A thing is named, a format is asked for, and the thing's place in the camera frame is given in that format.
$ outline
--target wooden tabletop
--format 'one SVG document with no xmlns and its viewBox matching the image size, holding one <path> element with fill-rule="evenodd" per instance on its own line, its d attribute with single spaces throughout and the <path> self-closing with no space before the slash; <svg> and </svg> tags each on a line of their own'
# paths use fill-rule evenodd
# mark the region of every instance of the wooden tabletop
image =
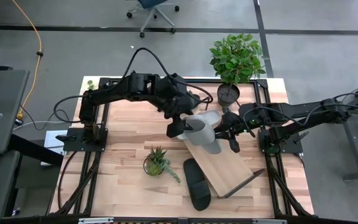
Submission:
<svg viewBox="0 0 358 224">
<path fill-rule="evenodd" d="M 84 77 L 80 94 L 92 80 L 98 86 L 101 77 Z M 271 102 L 288 102 L 284 81 L 281 78 L 268 78 L 268 90 Z M 219 84 L 200 83 L 214 96 L 209 110 L 221 111 L 217 103 L 216 89 Z M 239 85 L 241 92 L 239 103 L 255 102 L 254 89 L 251 85 Z M 191 89 L 201 98 L 204 93 Z M 78 119 L 81 102 L 78 100 L 75 118 Z M 195 113 L 204 111 L 203 105 Z M 237 105 L 231 106 L 238 111 Z M 218 199 L 216 191 L 210 186 L 212 201 L 210 206 L 199 212 L 193 208 L 183 172 L 183 161 L 191 158 L 185 144 L 177 139 L 166 137 L 167 125 L 172 121 L 164 119 L 162 113 L 148 102 L 129 102 L 126 100 L 110 104 L 107 122 L 108 145 L 101 156 L 98 180 L 93 200 L 91 215 L 109 217 L 191 217 L 191 218 L 271 218 L 273 217 L 272 199 L 267 172 L 258 176 L 252 184 L 246 185 L 227 199 Z M 253 172 L 266 168 L 265 157 L 259 152 L 257 139 L 249 134 L 237 137 L 240 145 L 239 155 Z M 143 170 L 143 161 L 152 146 L 162 146 L 168 150 L 166 158 L 171 160 L 171 167 L 181 178 L 177 183 L 168 173 L 159 177 L 148 176 Z M 64 203 L 73 193 L 80 179 L 84 153 L 77 153 L 63 177 L 61 188 Z M 288 188 L 310 213 L 313 207 L 306 181 L 305 171 L 299 158 L 292 154 L 282 154 Z M 284 211 L 282 193 L 278 185 L 277 193 L 280 208 Z M 83 210 L 87 197 L 83 197 Z M 57 189 L 53 197 L 51 212 L 57 210 Z"/>
</svg>

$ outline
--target plant pot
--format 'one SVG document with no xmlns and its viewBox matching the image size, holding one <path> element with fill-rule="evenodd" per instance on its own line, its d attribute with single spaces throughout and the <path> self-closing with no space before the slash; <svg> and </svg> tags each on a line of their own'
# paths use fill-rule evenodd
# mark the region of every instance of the plant pot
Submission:
<svg viewBox="0 0 358 224">
<path fill-rule="evenodd" d="M 143 162 L 143 170 L 144 170 L 144 172 L 145 172 L 147 175 L 150 175 L 150 176 L 152 176 L 152 177 L 156 177 L 156 176 L 162 174 L 162 172 L 164 172 L 164 168 L 163 168 L 159 174 L 157 174 L 157 175 L 151 175 L 151 174 L 149 173 L 149 171 L 147 170 L 147 158 L 146 158 L 146 159 L 144 160 L 144 162 Z"/>
<path fill-rule="evenodd" d="M 219 105 L 228 107 L 240 97 L 240 90 L 235 84 L 222 84 L 218 87 L 217 94 Z"/>
</svg>

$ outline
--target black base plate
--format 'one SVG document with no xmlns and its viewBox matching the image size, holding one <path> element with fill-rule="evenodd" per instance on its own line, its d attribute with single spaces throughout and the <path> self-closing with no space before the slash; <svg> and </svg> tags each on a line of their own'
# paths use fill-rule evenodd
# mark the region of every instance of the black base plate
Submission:
<svg viewBox="0 0 358 224">
<path fill-rule="evenodd" d="M 89 144 L 82 142 L 82 135 L 84 133 L 83 128 L 69 128 L 67 131 L 67 136 L 76 136 L 74 141 L 65 141 L 63 150 L 70 151 L 80 151 L 80 152 L 103 152 L 106 148 L 107 143 L 107 128 L 101 128 L 99 134 L 101 140 L 98 144 Z"/>
<path fill-rule="evenodd" d="M 268 152 L 270 149 L 271 142 L 268 130 L 259 130 L 258 131 L 258 139 L 259 139 L 259 148 L 262 153 Z M 281 153 L 292 153 L 299 154 L 303 153 L 302 144 L 299 139 L 299 134 L 293 134 L 290 138 L 285 141 L 282 141 L 278 146 L 280 148 Z"/>
</svg>

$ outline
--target potted plant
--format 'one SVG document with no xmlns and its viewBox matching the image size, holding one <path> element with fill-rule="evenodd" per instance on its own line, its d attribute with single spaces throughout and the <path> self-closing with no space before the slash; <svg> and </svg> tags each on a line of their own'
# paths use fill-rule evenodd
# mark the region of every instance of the potted plant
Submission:
<svg viewBox="0 0 358 224">
<path fill-rule="evenodd" d="M 178 174 L 169 166 L 171 161 L 164 158 L 165 153 L 167 152 L 163 151 L 161 146 L 158 146 L 155 150 L 152 147 L 150 154 L 143 162 L 143 169 L 146 174 L 151 176 L 158 176 L 162 174 L 163 171 L 167 171 L 178 183 L 180 183 Z"/>
<path fill-rule="evenodd" d="M 229 34 L 222 41 L 215 41 L 214 46 L 210 49 L 213 57 L 210 64 L 215 76 L 220 75 L 224 82 L 218 88 L 218 103 L 228 107 L 240 96 L 236 84 L 249 83 L 254 75 L 260 78 L 260 74 L 266 73 L 260 66 L 262 48 L 250 34 Z"/>
</svg>

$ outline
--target green leafy plant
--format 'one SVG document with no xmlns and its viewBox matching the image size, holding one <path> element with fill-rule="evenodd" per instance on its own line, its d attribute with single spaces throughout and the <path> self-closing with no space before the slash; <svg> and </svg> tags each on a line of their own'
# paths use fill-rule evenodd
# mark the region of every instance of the green leafy plant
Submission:
<svg viewBox="0 0 358 224">
<path fill-rule="evenodd" d="M 94 85 L 92 80 L 89 80 L 86 84 L 88 84 L 88 90 L 94 90 Z"/>
<path fill-rule="evenodd" d="M 215 47 L 211 48 L 213 65 L 216 73 L 222 81 L 228 84 L 248 83 L 254 75 L 260 78 L 265 70 L 260 66 L 262 48 L 257 40 L 252 40 L 252 35 L 229 34 L 222 41 L 215 41 Z"/>
<path fill-rule="evenodd" d="M 181 182 L 178 174 L 170 167 L 171 161 L 164 158 L 166 151 L 161 146 L 155 150 L 152 147 L 150 154 L 146 158 L 146 169 L 151 176 L 160 175 L 164 170 L 167 171 L 178 183 Z"/>
</svg>

